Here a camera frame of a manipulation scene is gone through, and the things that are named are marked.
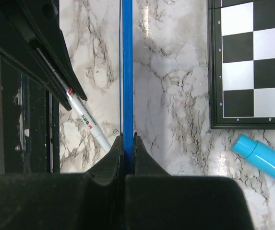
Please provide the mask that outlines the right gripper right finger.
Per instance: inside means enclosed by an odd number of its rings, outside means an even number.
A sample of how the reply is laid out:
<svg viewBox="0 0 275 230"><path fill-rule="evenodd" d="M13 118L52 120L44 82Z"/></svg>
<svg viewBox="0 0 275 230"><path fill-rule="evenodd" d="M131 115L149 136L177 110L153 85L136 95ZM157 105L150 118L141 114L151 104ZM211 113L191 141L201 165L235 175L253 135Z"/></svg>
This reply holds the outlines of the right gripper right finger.
<svg viewBox="0 0 275 230"><path fill-rule="evenodd" d="M172 176L133 140L133 173L125 178L128 230L252 230L239 185L220 176Z"/></svg>

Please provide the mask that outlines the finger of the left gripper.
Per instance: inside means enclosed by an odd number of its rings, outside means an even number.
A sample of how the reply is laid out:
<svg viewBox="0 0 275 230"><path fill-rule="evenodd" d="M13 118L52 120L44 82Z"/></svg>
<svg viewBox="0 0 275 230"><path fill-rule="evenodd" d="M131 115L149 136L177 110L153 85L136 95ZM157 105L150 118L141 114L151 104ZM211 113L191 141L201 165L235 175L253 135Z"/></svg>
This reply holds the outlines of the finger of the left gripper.
<svg viewBox="0 0 275 230"><path fill-rule="evenodd" d="M87 96L73 71L59 26L59 1L21 0L19 4L35 34L29 44L48 71L47 89L59 101L68 101L65 94L69 90L86 101Z"/></svg>
<svg viewBox="0 0 275 230"><path fill-rule="evenodd" d="M40 62L38 53L29 44L35 34L19 1L0 0L0 55L10 65L48 90L48 71ZM71 110L69 101L59 102L68 111Z"/></svg>

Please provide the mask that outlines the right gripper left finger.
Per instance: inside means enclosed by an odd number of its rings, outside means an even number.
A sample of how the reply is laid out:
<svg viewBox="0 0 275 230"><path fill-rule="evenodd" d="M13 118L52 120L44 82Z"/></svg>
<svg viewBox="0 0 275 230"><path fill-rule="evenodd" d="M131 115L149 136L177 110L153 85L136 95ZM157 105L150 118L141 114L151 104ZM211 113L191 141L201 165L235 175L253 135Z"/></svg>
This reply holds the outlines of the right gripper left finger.
<svg viewBox="0 0 275 230"><path fill-rule="evenodd" d="M0 175L0 230L119 230L123 137L82 173Z"/></svg>

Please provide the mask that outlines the blue framed whiteboard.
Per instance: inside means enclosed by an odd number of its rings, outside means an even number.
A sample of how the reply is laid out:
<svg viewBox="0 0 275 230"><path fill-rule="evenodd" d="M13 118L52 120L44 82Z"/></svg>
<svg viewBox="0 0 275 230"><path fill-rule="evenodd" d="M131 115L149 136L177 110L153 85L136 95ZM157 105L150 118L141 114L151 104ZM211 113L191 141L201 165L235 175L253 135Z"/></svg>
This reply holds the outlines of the blue framed whiteboard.
<svg viewBox="0 0 275 230"><path fill-rule="evenodd" d="M120 1L120 132L123 134L124 171L133 165L133 1Z"/></svg>

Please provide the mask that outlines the white green marker pen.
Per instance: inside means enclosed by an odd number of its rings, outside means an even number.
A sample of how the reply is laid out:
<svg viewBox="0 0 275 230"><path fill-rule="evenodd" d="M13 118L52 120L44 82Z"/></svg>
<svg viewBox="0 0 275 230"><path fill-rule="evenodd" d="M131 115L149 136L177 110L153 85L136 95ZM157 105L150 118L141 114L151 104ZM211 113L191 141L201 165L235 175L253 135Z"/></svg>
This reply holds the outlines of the white green marker pen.
<svg viewBox="0 0 275 230"><path fill-rule="evenodd" d="M62 88L66 92L66 98L69 101L71 108L81 117L84 121L92 136L98 141L101 147L104 149L106 153L109 152L111 148L111 144L108 139L103 134L103 131L97 124L96 120L93 118L85 104L82 102L81 98L77 95L77 93L70 87L60 76L59 71L54 67L52 62L45 56L43 50L41 48L36 48L37 53L43 58L44 62L51 70L53 76L57 79L58 83L62 86Z"/></svg>

